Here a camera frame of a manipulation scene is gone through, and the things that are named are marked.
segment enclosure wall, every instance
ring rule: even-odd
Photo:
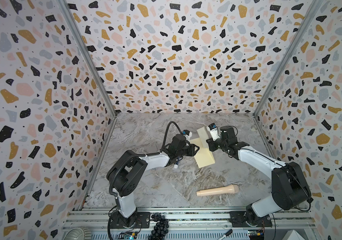
[[[342,239],[341,1],[324,1],[257,119],[276,156],[304,170],[323,239]]]
[[[0,239],[59,239],[109,129],[54,1],[0,0]]]
[[[312,1],[68,0],[117,112],[253,112]]]

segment black spot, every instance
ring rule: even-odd
[[[97,1],[92,2],[88,5],[89,8],[98,8],[99,6],[97,5]]]
[[[18,185],[20,185],[23,181],[24,181],[25,176],[24,176],[24,172],[21,172],[18,176],[18,178],[14,181],[14,183],[10,186],[10,188],[16,188]]]
[[[13,9],[15,9],[15,12],[19,14],[19,11],[23,9],[21,6],[21,3],[16,2],[16,0],[10,0]]]
[[[31,66],[31,70],[34,76],[40,76],[40,71],[37,70],[34,66]]]
[[[170,3],[170,8],[171,9],[176,9],[176,10],[180,11],[180,4]]]
[[[0,142],[4,142],[5,139],[10,138],[12,131],[12,127],[4,126],[0,131]]]
[[[0,9],[0,16],[5,18],[7,17],[7,14],[3,10]]]

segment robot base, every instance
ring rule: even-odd
[[[135,221],[137,224],[135,228],[149,228],[150,217],[150,212],[137,212],[137,209],[129,218],[125,218],[120,212],[114,211],[111,215],[112,222],[110,228],[133,228]]]

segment gray marble surface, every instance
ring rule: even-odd
[[[114,198],[108,194],[108,170],[126,150],[136,153],[156,152],[160,149],[164,131],[169,121],[176,122],[180,129],[193,133],[191,139],[199,137],[196,130],[216,123],[217,126],[237,127],[238,141],[249,143],[256,150],[267,154],[256,125],[248,114],[144,114],[120,113],[112,133],[111,141],[97,173],[96,181],[84,207],[115,206]],[[167,142],[177,133],[171,125]],[[187,207],[187,206],[246,206],[266,197],[271,190],[271,181],[252,166],[229,158],[224,152],[213,152],[215,164],[198,168],[193,157],[184,157],[178,169],[173,166],[144,172],[134,191],[137,207]],[[196,191],[213,187],[237,184],[237,194],[222,194],[197,197]]]

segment beige microphone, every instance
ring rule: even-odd
[[[211,189],[205,189],[196,191],[197,196],[210,196],[210,195],[218,195],[218,194],[234,194],[239,192],[238,185],[231,184],[226,187],[217,187],[217,188],[211,188]]]

